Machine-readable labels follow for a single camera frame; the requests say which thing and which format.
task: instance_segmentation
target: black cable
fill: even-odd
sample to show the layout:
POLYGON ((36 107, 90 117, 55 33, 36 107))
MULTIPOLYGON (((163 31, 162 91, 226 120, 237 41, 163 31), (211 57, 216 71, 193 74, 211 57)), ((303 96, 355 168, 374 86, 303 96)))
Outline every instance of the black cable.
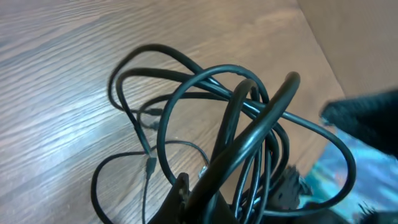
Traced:
MULTIPOLYGON (((171 184, 175 182, 175 176, 171 172, 167 163, 165 154, 166 144, 179 143, 192 146, 198 149, 203 158, 207 161, 207 164, 209 163, 206 154, 196 145, 193 145, 190 142, 173 142, 165 140, 165 133, 169 122, 169 117, 176 102, 179 99, 209 99, 228 101, 229 103, 223 120, 225 119, 230 123, 225 123, 224 126, 221 125, 217 137, 218 142, 215 144, 213 149, 208 170, 193 188, 188 202, 185 204, 183 215, 186 220, 196 219, 200 215, 203 215, 205 220, 211 220, 213 203, 215 202, 215 200, 212 200, 212 198, 216 198, 215 196, 218 194, 221 184, 230 175, 230 173, 232 173, 232 171, 234 171, 235 168, 242 163, 243 160, 245 160, 246 168, 241 174, 242 177, 239 178, 239 183, 234 196, 234 203, 232 206, 233 213, 238 218, 239 214, 237 211, 242 210, 242 222, 251 222, 251 220, 254 220, 255 223, 260 223, 263 215, 291 217, 297 215, 307 215, 324 208, 329 208, 341 201, 350 192, 354 185, 356 177, 355 161, 344 143, 326 129, 285 111, 287 105, 290 103, 299 86, 299 81, 300 77, 297 73, 292 72, 288 74, 286 81, 281 86, 280 90, 271 100, 269 100, 266 88, 260 79, 258 79, 255 74, 243 67, 239 67, 237 65, 219 65, 202 69, 193 60, 171 47, 160 44, 150 44, 141 46, 131 52, 115 68, 108 83, 108 98, 115 108, 124 110, 131 120, 138 138, 144 148, 144 152, 140 152, 141 154, 150 154, 150 152, 154 149, 154 147, 149 147, 149 143, 145 137, 142 127, 158 130, 156 146, 157 155, 162 171, 171 184), (147 51, 162 52, 163 54, 171 56, 191 70, 193 75, 158 68, 133 68, 126 70, 119 75, 119 72, 123 66, 125 66, 137 55, 147 51), (256 86, 257 88, 255 91, 251 91, 252 99, 246 99, 246 94, 248 92, 247 88, 245 90, 246 94, 236 94, 236 91, 239 89, 238 87, 235 92, 232 93, 213 78, 213 75, 223 72, 231 72, 244 76, 246 80, 239 84, 239 88, 242 88, 244 85, 248 85, 248 83, 250 83, 252 86, 256 86), (181 85, 174 91, 174 93, 154 98, 147 103, 144 103, 139 110, 131 110, 124 97, 123 81, 129 77, 135 76, 164 78, 180 82, 181 85), (116 82, 116 92, 121 105, 118 105, 112 96, 112 87, 114 82, 116 82), (207 92, 186 93, 191 86, 201 88, 207 92), (149 106, 161 101, 167 101, 164 109, 148 109, 149 106), (236 125, 239 119, 240 111, 253 119, 253 122, 237 138, 234 139, 234 133, 236 131, 236 125), (133 113, 137 113, 137 119, 134 117, 133 113), (142 113, 147 113, 153 116, 158 116, 161 114, 160 121, 158 123, 155 122, 149 125, 144 124, 141 121, 142 113), (348 175, 343 188, 336 196, 326 202, 321 203, 315 210, 307 208, 289 211, 265 210, 268 194, 270 191, 275 190, 275 183, 281 177, 289 160, 289 138, 282 126, 277 123, 277 120, 280 117, 315 131, 324 138, 327 138, 337 146, 346 159, 348 175), (282 143, 280 152, 278 141, 276 140, 274 132, 276 135, 278 135, 282 143), (261 146, 264 143, 264 140, 266 144, 265 147, 262 148, 261 146), (261 156, 258 156, 261 155, 263 150, 265 151, 264 159, 266 162, 264 174, 260 175, 260 172, 258 172, 258 166, 256 166, 254 169, 251 186, 249 190, 243 192, 243 186, 247 176, 247 174, 245 176, 245 173, 248 172, 248 169, 250 168, 250 161, 255 161, 254 158, 262 158, 261 156)), ((99 170, 102 168, 102 166, 104 166, 103 162, 99 165, 99 170)), ((110 223, 110 220, 105 219, 106 215, 104 215, 102 210, 100 210, 98 200, 96 199, 96 189, 93 188, 93 186, 96 186, 96 179, 98 178, 99 170, 97 167, 93 176, 91 198, 93 201, 93 206, 95 207, 100 219, 105 223, 108 223, 108 221, 110 223)))
MULTIPOLYGON (((197 145, 195 145, 192 142, 187 142, 187 141, 181 141, 181 140, 169 140, 165 142, 166 144, 184 144, 191 146, 198 150, 200 154, 202 155, 203 160, 205 161, 206 165, 209 164, 209 159, 207 158, 206 153, 199 148, 197 145)), ((125 156, 142 156, 146 155, 146 152, 123 152, 119 154, 115 154, 112 156, 107 157, 104 159, 95 169, 94 174, 93 174, 93 180, 91 181, 91 203, 93 204, 94 211, 96 212, 97 216, 99 219, 105 223, 105 224, 113 224, 113 222, 106 216, 104 213, 103 209, 100 206, 100 203, 98 201, 97 197, 97 183, 98 183, 98 176, 100 174, 101 169, 109 162, 111 162, 114 159, 117 159, 119 157, 125 157, 125 156)), ((146 207, 146 197, 147 197, 147 191, 148 191, 148 184, 149 184, 149 179, 151 175, 153 174, 156 166, 156 158, 150 157, 147 159, 147 164, 146 164, 146 182, 144 185, 144 195, 142 199, 142 223, 145 224, 145 207, 146 207)))

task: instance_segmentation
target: black fabric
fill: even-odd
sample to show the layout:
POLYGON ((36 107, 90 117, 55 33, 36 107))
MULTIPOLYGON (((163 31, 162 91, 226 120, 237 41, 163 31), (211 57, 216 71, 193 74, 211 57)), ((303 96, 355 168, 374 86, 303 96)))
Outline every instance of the black fabric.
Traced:
POLYGON ((398 158, 398 90, 328 103, 321 117, 381 152, 398 158))

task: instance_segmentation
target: wooden table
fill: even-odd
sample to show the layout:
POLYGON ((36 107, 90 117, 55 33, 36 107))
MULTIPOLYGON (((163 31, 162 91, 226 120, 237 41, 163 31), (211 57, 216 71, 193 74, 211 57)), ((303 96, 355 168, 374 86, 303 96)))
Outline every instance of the wooden table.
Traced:
MULTIPOLYGON (((288 110, 311 121, 326 100, 343 96, 295 0, 0 2, 0 223, 99 223, 90 202, 95 167, 105 157, 142 150, 127 116, 106 97, 114 66, 134 47, 167 44, 203 67, 242 65, 270 96, 295 70, 302 83, 288 110)), ((186 71, 159 54, 129 65, 186 71)), ((216 77, 233 89, 233 74, 216 77)), ((178 83, 134 78, 125 84, 131 108, 178 83)), ((182 100, 167 137, 193 141, 210 156, 226 103, 182 100)), ((144 118, 150 122, 153 118, 144 118)), ((249 119, 242 116, 241 131, 249 119)), ((290 163, 305 173, 326 141, 287 121, 290 163)), ((151 144, 155 132, 147 131, 151 144)), ((199 153, 168 146, 172 170, 197 181, 199 153)), ((115 223, 141 222, 144 157, 107 165, 99 200, 115 223)), ((238 173, 224 184, 231 200, 238 173)), ((149 183, 147 219, 168 192, 159 164, 149 183)))

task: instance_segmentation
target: wood grain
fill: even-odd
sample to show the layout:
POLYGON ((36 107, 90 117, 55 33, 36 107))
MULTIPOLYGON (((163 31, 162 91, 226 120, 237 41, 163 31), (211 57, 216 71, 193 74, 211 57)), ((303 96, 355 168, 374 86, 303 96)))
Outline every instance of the wood grain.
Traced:
MULTIPOLYGON (((342 90, 294 0, 283 1, 2 1, 0 3, 0 223, 99 223, 90 202, 95 167, 105 157, 142 150, 127 116, 106 97, 113 67, 140 44, 181 50, 203 67, 235 63, 251 69, 272 96, 292 70, 302 84, 289 111, 314 122, 342 90)), ((144 54, 130 66, 186 71, 170 58, 144 54)), ((234 88, 241 77, 216 77, 234 88)), ((134 78, 131 108, 170 93, 177 83, 134 78)), ((211 155, 226 103, 182 100, 167 137, 192 141, 211 155)), ((249 120, 242 116, 239 131, 249 120)), ((308 171, 325 140, 281 121, 290 163, 308 171)), ((155 132, 146 131, 151 144, 155 132)), ((167 146, 172 170, 197 181, 199 153, 167 146)), ((99 175, 99 200, 115 223, 141 221, 143 157, 111 162, 99 175)), ((222 192, 231 200, 237 173, 222 192)), ((170 184, 157 166, 147 218, 170 184)))
POLYGON ((298 3, 346 95, 397 88, 397 1, 298 3))

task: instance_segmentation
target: cable plug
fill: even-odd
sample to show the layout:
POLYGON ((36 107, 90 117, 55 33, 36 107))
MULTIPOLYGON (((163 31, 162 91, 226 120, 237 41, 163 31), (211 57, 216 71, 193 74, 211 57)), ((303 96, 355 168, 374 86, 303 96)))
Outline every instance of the cable plug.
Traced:
POLYGON ((156 157, 150 157, 147 159, 147 165, 146 165, 147 179, 149 179, 151 175, 155 172, 156 161, 157 161, 156 157))
POLYGON ((300 195, 312 195, 312 189, 303 179, 295 166, 288 166, 283 176, 270 191, 268 208, 296 209, 300 204, 300 195))
POLYGON ((158 121, 154 121, 152 124, 149 125, 149 127, 151 129, 153 129, 154 131, 159 130, 159 122, 158 121))

